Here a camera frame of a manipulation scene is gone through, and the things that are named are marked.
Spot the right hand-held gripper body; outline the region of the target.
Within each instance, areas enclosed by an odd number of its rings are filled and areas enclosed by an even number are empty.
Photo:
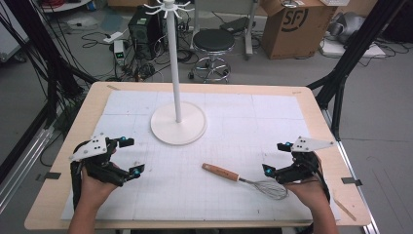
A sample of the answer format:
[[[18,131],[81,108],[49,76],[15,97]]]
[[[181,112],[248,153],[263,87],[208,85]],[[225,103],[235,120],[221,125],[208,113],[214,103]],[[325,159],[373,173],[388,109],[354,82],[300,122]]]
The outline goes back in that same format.
[[[288,167],[276,169],[275,179],[279,184],[311,177],[319,168],[316,151],[332,147],[335,142],[300,136],[291,144],[293,163]]]

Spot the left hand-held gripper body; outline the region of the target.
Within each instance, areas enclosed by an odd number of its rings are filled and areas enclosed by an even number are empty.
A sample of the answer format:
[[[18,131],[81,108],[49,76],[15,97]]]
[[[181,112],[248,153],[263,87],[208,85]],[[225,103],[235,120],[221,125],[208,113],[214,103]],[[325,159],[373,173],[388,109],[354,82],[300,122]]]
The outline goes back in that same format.
[[[111,162],[111,155],[117,147],[104,134],[93,136],[90,140],[80,143],[69,157],[72,166],[85,167],[88,175],[102,182],[122,186],[128,172],[119,169]]]

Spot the wooden handled wire whisk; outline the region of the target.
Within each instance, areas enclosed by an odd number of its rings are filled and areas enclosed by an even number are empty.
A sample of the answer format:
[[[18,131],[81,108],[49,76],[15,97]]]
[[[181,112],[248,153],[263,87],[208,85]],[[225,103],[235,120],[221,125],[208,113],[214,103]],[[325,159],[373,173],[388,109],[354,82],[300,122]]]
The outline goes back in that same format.
[[[288,191],[282,185],[275,183],[272,180],[259,180],[259,181],[251,181],[245,178],[242,178],[239,174],[234,173],[232,171],[214,166],[212,164],[203,163],[202,168],[212,174],[217,176],[221,176],[227,178],[232,181],[240,181],[246,184],[251,185],[256,190],[260,191],[261,193],[265,194],[266,196],[270,197],[273,200],[282,200],[288,196]]]

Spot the white hook stand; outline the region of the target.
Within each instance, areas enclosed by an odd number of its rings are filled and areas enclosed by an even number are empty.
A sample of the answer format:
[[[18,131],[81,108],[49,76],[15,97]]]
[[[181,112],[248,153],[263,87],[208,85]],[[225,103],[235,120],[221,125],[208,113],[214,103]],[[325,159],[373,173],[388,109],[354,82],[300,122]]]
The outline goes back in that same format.
[[[175,19],[179,18],[178,11],[186,11],[185,7],[189,2],[186,4],[176,4],[175,0],[157,0],[157,2],[158,6],[147,6],[147,8],[153,9],[150,15],[163,12],[167,20],[173,103],[155,110],[151,117],[151,130],[154,136],[164,143],[187,145],[202,137],[207,129],[207,117],[202,109],[180,98]]]

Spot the person's right hand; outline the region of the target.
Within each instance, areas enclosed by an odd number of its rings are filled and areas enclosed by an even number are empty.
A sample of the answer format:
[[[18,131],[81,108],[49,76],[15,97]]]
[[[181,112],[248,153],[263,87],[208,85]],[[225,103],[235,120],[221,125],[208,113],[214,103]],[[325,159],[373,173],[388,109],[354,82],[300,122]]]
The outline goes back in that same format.
[[[317,175],[306,178],[301,182],[286,183],[284,187],[293,192],[310,210],[329,206],[329,202],[324,194],[322,184]]]

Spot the person's left hand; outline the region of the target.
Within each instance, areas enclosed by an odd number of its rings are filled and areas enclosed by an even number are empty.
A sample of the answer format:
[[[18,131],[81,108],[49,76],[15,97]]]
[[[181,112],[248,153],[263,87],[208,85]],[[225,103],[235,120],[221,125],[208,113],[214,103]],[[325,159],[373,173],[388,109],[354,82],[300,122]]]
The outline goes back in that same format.
[[[102,182],[89,176],[86,168],[83,168],[79,203],[99,208],[116,188],[117,186],[112,183]]]

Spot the white grid mat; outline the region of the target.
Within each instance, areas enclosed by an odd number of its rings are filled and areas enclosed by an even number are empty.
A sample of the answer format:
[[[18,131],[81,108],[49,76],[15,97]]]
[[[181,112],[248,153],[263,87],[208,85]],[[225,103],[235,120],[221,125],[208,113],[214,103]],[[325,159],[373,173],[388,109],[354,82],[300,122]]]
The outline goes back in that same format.
[[[114,91],[94,131],[133,137],[135,144],[112,157],[123,169],[145,165],[142,176],[116,189],[99,209],[100,220],[308,221],[310,211],[290,194],[273,200],[249,184],[202,168],[203,163],[242,178],[263,179],[262,165],[284,168],[288,152],[277,144],[309,131],[296,97],[184,93],[182,100],[206,114],[206,132],[195,142],[172,146],[156,139],[153,112],[171,103],[166,92]]]

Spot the thin wooden stick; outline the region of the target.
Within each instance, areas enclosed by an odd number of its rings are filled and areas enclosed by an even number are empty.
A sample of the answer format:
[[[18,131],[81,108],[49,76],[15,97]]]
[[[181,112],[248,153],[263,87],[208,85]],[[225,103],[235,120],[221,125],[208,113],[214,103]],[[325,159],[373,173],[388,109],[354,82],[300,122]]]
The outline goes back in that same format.
[[[357,218],[337,199],[333,199],[336,205],[353,221],[357,221]]]

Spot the white box with green display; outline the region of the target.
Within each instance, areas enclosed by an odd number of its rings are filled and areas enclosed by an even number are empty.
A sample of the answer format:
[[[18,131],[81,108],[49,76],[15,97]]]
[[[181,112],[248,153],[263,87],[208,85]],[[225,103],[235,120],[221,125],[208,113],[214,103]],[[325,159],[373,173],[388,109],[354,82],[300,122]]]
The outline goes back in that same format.
[[[123,40],[115,40],[113,43],[114,58],[118,64],[125,63],[125,45]]]

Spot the white power strip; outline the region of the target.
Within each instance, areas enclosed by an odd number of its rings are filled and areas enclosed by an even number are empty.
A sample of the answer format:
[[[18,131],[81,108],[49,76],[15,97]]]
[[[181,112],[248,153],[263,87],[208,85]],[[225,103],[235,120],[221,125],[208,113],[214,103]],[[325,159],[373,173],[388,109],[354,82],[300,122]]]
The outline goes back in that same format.
[[[114,32],[113,34],[109,35],[108,37],[103,39],[103,42],[105,43],[112,43],[114,40],[117,40],[118,38],[120,38],[121,36],[123,36],[122,32]]]

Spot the black computer tower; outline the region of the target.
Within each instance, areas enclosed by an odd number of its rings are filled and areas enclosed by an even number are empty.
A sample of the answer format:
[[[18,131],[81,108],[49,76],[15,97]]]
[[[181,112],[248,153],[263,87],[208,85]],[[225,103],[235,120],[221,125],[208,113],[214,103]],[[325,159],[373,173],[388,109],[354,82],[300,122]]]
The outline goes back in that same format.
[[[166,47],[167,20],[163,13],[151,15],[149,8],[137,6],[128,27],[137,59],[154,59]]]

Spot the brown cardboard box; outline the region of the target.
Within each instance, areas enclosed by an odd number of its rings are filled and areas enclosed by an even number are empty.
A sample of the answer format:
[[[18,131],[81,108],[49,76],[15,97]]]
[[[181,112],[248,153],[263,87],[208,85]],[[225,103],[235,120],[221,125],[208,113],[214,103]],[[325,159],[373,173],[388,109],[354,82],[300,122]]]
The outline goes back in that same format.
[[[269,59],[311,57],[337,10],[320,0],[260,0],[267,14],[261,46]]]

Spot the white flat board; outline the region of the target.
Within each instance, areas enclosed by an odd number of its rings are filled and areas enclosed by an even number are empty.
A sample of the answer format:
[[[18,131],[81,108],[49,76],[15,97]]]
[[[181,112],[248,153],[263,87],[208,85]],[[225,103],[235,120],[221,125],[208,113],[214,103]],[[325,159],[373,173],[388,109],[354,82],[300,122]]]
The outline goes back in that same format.
[[[343,56],[346,52],[350,52],[352,55],[363,56],[366,59],[383,59],[387,54],[375,43],[372,43],[366,48],[348,47],[344,48],[344,45],[336,40],[322,39],[319,43],[320,52],[327,57],[339,58]]]

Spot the grey metal stand leg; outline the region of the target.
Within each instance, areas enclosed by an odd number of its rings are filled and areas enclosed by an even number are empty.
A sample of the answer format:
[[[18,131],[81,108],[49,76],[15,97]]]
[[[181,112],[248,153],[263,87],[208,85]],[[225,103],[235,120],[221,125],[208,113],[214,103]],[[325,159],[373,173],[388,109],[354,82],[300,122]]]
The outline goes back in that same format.
[[[244,32],[244,59],[249,60],[253,55],[252,48],[252,27],[254,23],[255,12],[258,7],[259,0],[251,0],[251,6],[248,13],[248,24]]]

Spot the black round stool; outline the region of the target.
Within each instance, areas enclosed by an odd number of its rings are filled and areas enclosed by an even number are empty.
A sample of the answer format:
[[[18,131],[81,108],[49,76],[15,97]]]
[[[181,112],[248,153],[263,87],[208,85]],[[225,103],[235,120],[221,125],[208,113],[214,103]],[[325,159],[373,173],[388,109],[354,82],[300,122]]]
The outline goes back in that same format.
[[[204,83],[228,82],[231,66],[222,56],[234,48],[234,36],[223,29],[201,30],[194,35],[192,45],[205,57],[196,61],[188,73],[188,78],[199,77]]]

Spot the black flat device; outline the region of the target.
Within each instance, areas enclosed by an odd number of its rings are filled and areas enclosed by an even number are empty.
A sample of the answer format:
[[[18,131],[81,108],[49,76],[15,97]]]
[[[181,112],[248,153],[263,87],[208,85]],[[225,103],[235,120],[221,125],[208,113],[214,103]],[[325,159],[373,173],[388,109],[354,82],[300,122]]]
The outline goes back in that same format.
[[[219,28],[229,31],[230,33],[240,33],[247,30],[249,24],[248,17],[242,17],[238,19],[231,20],[229,22],[222,23]]]

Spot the grey bag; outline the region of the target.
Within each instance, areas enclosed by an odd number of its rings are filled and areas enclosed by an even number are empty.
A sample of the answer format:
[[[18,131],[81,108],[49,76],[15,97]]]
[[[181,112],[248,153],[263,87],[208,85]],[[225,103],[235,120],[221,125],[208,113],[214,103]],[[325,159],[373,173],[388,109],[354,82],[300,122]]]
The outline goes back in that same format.
[[[337,14],[327,27],[327,31],[340,43],[346,44],[360,30],[365,18],[354,12]]]

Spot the aluminium rail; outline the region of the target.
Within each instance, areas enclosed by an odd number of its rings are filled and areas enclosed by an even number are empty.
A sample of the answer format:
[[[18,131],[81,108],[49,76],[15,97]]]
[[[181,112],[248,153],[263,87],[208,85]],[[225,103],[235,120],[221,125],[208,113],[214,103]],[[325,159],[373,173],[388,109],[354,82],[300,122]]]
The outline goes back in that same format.
[[[54,135],[54,131],[54,127],[39,130],[23,148],[17,163],[12,166],[10,173],[0,185],[0,215],[6,210],[18,188],[39,159]]]

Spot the black metal frame stand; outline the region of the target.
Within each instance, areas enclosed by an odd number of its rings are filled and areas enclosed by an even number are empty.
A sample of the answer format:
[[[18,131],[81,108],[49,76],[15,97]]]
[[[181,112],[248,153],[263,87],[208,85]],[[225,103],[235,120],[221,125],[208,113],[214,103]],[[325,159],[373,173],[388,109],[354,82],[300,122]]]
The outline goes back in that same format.
[[[366,48],[370,46],[405,1],[378,0],[348,47]],[[361,58],[362,56],[346,52],[331,72],[308,85],[311,90],[320,88],[316,101],[321,110],[326,110],[330,101],[334,99],[330,131],[338,141],[341,140],[340,120],[346,81]]]
[[[35,10],[35,6],[30,0],[4,0],[4,3],[12,12],[19,25],[28,36],[29,41],[33,44],[34,48],[39,52],[41,58],[46,63],[45,70],[42,70],[33,59],[33,56],[31,55],[31,47],[18,37],[17,32],[12,29],[12,26],[1,18],[0,22],[18,41],[31,61],[33,68],[38,71],[41,77],[46,79],[48,83],[48,92],[46,104],[0,165],[0,184],[10,174],[23,150],[28,146],[28,143],[32,140],[42,124],[47,122],[48,125],[51,125],[51,121],[55,120],[58,100],[57,91],[61,90],[63,95],[67,98],[75,98],[83,91],[80,85],[75,81],[75,76],[90,84],[97,82],[97,79],[93,78],[93,76],[76,68],[62,57],[45,25],[42,23],[38,12]]]

